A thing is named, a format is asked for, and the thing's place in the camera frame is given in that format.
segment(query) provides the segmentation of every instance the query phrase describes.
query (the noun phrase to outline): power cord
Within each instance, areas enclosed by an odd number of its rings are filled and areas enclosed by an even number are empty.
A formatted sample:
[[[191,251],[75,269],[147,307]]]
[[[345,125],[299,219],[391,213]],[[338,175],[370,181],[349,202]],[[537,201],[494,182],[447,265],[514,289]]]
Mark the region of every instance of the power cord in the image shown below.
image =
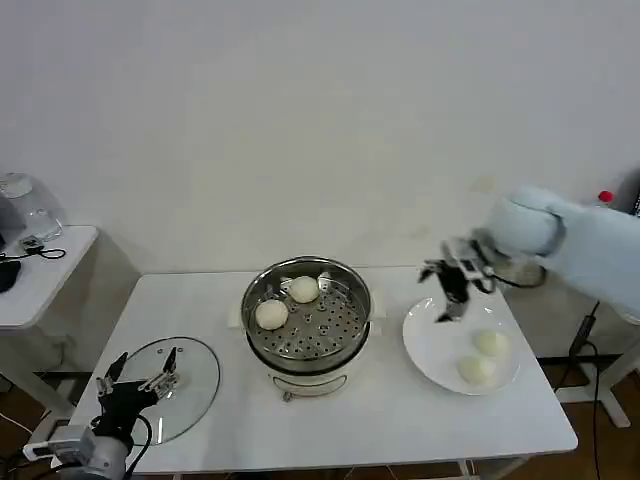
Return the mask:
[[[547,281],[547,269],[544,267],[540,267],[540,278],[538,279],[537,282],[534,283],[516,283],[516,282],[512,282],[511,280],[507,280],[506,278],[502,278],[499,275],[496,275],[495,273],[493,275],[491,275],[491,278],[495,278],[496,280],[498,280],[499,282],[504,283],[505,285],[509,285],[510,287],[514,287],[514,288],[539,288],[542,285],[544,285]]]
[[[0,418],[4,418],[7,422],[11,422],[13,423],[16,427],[20,427],[21,429],[23,429],[25,432],[29,433],[30,435],[33,435],[33,431],[27,427],[25,427],[24,425],[22,425],[20,422],[15,421],[13,418],[7,417],[4,413],[0,413]]]
[[[144,423],[145,427],[147,427],[147,441],[145,442],[144,447],[142,447],[142,450],[140,450],[140,453],[138,453],[138,456],[136,457],[136,459],[133,461],[131,466],[129,466],[129,468],[127,469],[127,472],[124,474],[123,480],[129,480],[131,478],[131,476],[133,475],[133,471],[138,465],[138,462],[149,449],[149,445],[151,445],[151,437],[153,435],[153,430],[151,428],[151,424],[149,423],[149,420],[147,420],[142,415],[138,415],[136,418],[142,420],[142,423]]]
[[[592,435],[593,435],[593,461],[595,463],[596,466],[596,476],[598,477],[598,480],[600,480],[600,461],[598,458],[598,429],[597,429],[597,422],[596,422],[596,418],[597,418],[597,414],[598,414],[598,390],[600,388],[600,365],[598,365],[599,363],[599,359],[600,359],[600,354],[598,353],[598,347],[596,347],[593,343],[591,343],[589,340],[587,340],[586,342],[584,342],[585,345],[589,345],[592,349],[593,349],[593,353],[596,356],[596,361],[595,361],[595,367],[596,367],[596,388],[593,394],[593,426],[592,426]]]
[[[598,456],[598,429],[597,429],[597,413],[598,413],[598,394],[600,390],[600,353],[598,352],[598,347],[596,347],[592,342],[587,340],[589,336],[589,332],[591,331],[591,327],[593,327],[593,323],[595,322],[595,314],[600,307],[600,301],[597,301],[596,304],[591,309],[591,313],[585,317],[582,325],[580,326],[580,330],[574,339],[571,349],[569,350],[569,363],[560,378],[560,381],[553,389],[554,392],[557,392],[560,388],[564,386],[564,382],[567,380],[567,376],[571,371],[571,368],[574,366],[576,362],[577,352],[582,348],[582,346],[587,345],[593,349],[593,353],[595,355],[595,368],[596,368],[596,385],[593,393],[593,416],[592,416],[592,437],[593,437],[593,462],[595,464],[596,476],[598,480],[600,480],[600,459]]]
[[[15,255],[15,256],[7,256],[6,253],[0,253],[0,262],[8,262],[10,260],[20,260],[22,258],[33,257],[38,255],[42,258],[46,258],[47,260],[58,260],[59,258],[64,257],[67,254],[66,250],[62,248],[52,248],[49,250],[39,250],[37,252],[25,253],[23,255]]]

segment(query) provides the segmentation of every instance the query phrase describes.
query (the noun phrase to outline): black cable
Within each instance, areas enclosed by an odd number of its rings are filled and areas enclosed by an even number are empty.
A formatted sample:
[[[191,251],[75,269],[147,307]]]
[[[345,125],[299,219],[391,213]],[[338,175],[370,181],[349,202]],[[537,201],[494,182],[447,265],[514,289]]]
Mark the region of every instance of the black cable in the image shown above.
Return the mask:
[[[25,253],[23,255],[15,255],[12,257],[8,257],[6,253],[0,253],[0,262],[8,262],[10,260],[20,260],[23,258],[33,257],[34,255],[38,255],[42,258],[46,258],[47,260],[58,260],[59,258],[64,257],[67,254],[67,251],[62,248],[52,248],[50,250],[40,250],[38,252]]]
[[[585,345],[589,345],[591,348],[593,348],[593,353],[596,356],[596,362],[595,362],[595,367],[596,367],[596,388],[595,388],[595,392],[593,395],[593,427],[592,427],[592,434],[593,434],[593,461],[595,463],[596,466],[596,476],[598,478],[598,480],[600,480],[600,461],[598,459],[598,429],[597,429],[597,422],[596,422],[596,417],[597,417],[597,413],[598,413],[598,390],[600,388],[600,366],[598,365],[598,358],[600,356],[600,354],[598,353],[598,347],[596,347],[593,343],[591,343],[589,340],[584,342]]]
[[[589,315],[593,317],[596,314],[596,311],[598,310],[599,306],[600,306],[600,300],[598,300],[596,304],[593,306],[593,310],[591,310],[591,313]]]
[[[124,474],[124,477],[122,477],[122,480],[129,480],[131,478],[131,476],[133,475],[133,471],[138,465],[138,462],[140,461],[142,456],[147,452],[149,445],[151,445],[151,437],[153,435],[153,430],[151,429],[151,424],[149,423],[149,420],[147,420],[142,415],[138,415],[136,418],[139,418],[140,420],[142,420],[142,423],[144,423],[144,425],[147,427],[147,441],[145,442],[144,447],[142,447],[142,450],[140,450],[140,453],[138,453],[138,456],[136,457],[136,459],[133,461],[131,466],[127,469],[127,473]]]
[[[33,477],[31,480],[40,480],[41,478],[48,477],[49,475],[53,475],[54,473],[59,472],[60,470],[65,470],[67,468],[80,467],[80,466],[82,466],[80,462],[61,463],[57,467],[53,467],[53,468],[50,468],[49,470],[39,473],[38,475]]]
[[[564,369],[564,373],[562,374],[562,377],[560,377],[560,381],[557,383],[557,385],[553,389],[553,393],[556,393],[558,390],[560,390],[562,387],[564,387],[564,382],[567,379],[567,377],[569,376],[569,372],[571,371],[571,367],[573,367],[573,362],[569,361],[569,363],[567,364],[567,368]]]
[[[547,269],[544,268],[544,267],[540,267],[540,278],[535,283],[529,283],[529,284],[516,283],[516,282],[512,282],[511,280],[507,280],[506,278],[502,278],[501,276],[496,275],[495,273],[493,275],[491,275],[491,278],[495,278],[499,282],[502,282],[505,285],[509,285],[510,287],[515,287],[515,288],[538,288],[538,287],[541,287],[542,285],[545,284],[545,282],[547,281],[547,276],[548,276]]]
[[[14,453],[9,455],[9,458],[7,458],[4,462],[4,468],[2,469],[2,478],[3,479],[9,478],[9,472],[13,467],[13,464],[23,458],[24,458],[24,455],[22,453],[22,449],[16,450]]]
[[[596,312],[598,311],[598,308],[600,307],[600,300],[598,300],[595,305],[593,306],[593,308],[591,309],[591,313],[588,315],[590,317],[593,317]],[[588,340],[585,339],[584,344],[586,345],[587,343],[590,343]],[[569,375],[569,372],[571,371],[571,369],[573,368],[575,363],[575,358],[571,355],[571,353],[569,354],[569,363],[567,364],[567,368],[565,368],[564,373],[562,374],[562,377],[560,377],[560,381],[557,383],[557,385],[555,386],[555,388],[553,389],[554,393],[557,392],[559,389],[561,389],[564,386],[564,382],[567,379],[567,376]]]

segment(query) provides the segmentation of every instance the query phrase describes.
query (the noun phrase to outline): stainless steel pot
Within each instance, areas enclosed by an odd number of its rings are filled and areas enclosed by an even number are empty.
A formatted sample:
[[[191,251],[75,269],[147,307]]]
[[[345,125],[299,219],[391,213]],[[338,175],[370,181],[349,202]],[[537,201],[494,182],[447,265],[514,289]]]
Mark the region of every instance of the stainless steel pot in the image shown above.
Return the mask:
[[[297,277],[318,279],[320,295],[300,304],[288,295]],[[255,320],[257,306],[277,299],[289,310],[287,323],[264,330]],[[258,275],[247,288],[241,316],[247,340],[267,366],[288,375],[320,375],[349,362],[369,336],[371,295],[360,275],[322,257],[296,257]]]

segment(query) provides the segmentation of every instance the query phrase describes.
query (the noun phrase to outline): white plate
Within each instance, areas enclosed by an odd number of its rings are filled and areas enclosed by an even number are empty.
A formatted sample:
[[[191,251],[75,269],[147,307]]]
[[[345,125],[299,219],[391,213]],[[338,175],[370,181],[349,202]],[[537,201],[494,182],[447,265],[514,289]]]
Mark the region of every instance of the white plate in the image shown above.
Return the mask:
[[[436,323],[445,311],[446,298],[435,276],[425,282],[425,287],[431,295],[409,311],[402,329],[404,345],[420,371],[435,383],[465,395],[487,395],[513,382],[520,369],[517,342],[487,307],[489,303],[482,301],[485,296],[472,292],[470,287],[471,302],[462,321]],[[505,334],[511,340],[511,347],[502,358],[486,357],[497,365],[489,383],[472,385],[460,376],[456,363],[467,355],[483,356],[474,345],[473,337],[485,329]]]

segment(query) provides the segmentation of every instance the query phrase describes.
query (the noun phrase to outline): white table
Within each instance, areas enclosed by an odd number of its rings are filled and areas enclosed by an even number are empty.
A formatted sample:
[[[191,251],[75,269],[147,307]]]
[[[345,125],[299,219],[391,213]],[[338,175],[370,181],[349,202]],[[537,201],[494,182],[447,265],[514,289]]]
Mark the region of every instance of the white table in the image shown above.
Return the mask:
[[[321,398],[282,401],[227,325],[254,273],[146,275],[140,279],[98,362],[104,375],[122,352],[162,337],[191,336],[218,356],[222,382],[207,414],[184,435],[151,447],[140,473],[295,469],[527,457],[572,450],[577,438],[502,295],[487,305],[525,344],[521,370],[505,390],[468,397],[444,390],[414,367],[401,339],[408,309],[425,296],[417,269],[363,268],[388,318],[369,339],[365,364]],[[72,423],[100,413],[92,378]],[[137,454],[137,449],[129,457]]]
[[[47,242],[46,249],[63,248],[67,254],[58,260],[34,256],[21,260],[22,269],[13,288],[0,294],[0,334],[31,328],[51,304],[82,257],[98,236],[91,226],[64,227],[60,238]],[[10,245],[7,255],[18,255],[17,244]],[[70,413],[71,404],[20,362],[20,352],[10,345],[0,349],[0,373],[56,413]]]

